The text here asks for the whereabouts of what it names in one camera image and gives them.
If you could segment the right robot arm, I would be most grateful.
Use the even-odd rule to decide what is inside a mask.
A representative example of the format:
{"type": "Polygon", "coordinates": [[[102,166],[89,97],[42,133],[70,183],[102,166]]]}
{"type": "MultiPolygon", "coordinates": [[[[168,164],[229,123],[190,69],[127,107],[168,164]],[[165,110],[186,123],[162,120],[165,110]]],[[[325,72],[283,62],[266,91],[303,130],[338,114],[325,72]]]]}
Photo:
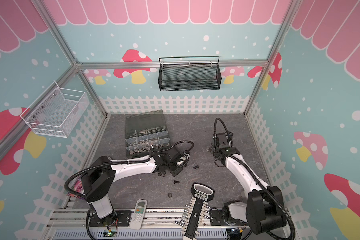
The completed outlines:
{"type": "Polygon", "coordinates": [[[225,207],[228,211],[226,221],[240,220],[240,214],[245,212],[244,222],[252,233],[266,233],[275,240],[294,240],[296,227],[285,209],[282,191],[276,186],[268,185],[248,166],[234,146],[233,133],[220,118],[214,121],[213,140],[215,165],[231,171],[247,194],[244,210],[233,209],[240,202],[228,203],[225,207]]]}

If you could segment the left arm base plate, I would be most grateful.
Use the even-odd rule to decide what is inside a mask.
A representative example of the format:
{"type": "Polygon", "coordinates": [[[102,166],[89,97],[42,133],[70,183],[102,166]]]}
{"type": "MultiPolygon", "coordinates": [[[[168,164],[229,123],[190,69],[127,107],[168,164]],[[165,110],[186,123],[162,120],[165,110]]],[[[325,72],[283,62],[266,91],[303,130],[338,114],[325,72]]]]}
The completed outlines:
{"type": "Polygon", "coordinates": [[[91,213],[89,218],[90,227],[128,227],[130,225],[132,211],[114,211],[105,218],[99,218],[96,213],[91,213]]]}

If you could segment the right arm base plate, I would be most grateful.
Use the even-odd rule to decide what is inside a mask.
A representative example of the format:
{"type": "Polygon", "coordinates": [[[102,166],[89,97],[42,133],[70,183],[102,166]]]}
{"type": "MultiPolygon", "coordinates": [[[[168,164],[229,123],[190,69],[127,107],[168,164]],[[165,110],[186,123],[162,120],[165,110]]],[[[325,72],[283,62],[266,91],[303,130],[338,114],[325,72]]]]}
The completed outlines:
{"type": "Polygon", "coordinates": [[[241,220],[228,220],[222,209],[210,209],[209,216],[211,226],[243,226],[246,224],[241,220]]]}

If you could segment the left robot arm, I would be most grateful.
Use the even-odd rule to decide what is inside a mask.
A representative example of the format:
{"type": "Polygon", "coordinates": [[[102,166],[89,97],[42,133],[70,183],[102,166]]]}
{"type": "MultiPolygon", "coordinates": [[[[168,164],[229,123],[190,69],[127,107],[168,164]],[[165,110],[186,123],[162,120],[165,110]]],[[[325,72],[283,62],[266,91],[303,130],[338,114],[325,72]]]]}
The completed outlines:
{"type": "Polygon", "coordinates": [[[178,175],[190,159],[194,148],[192,141],[178,141],[168,148],[152,151],[140,158],[113,160],[101,156],[92,165],[70,176],[64,185],[65,191],[80,197],[89,204],[90,211],[98,218],[116,215],[108,196],[112,184],[123,178],[158,173],[164,176],[170,172],[178,175]]]}

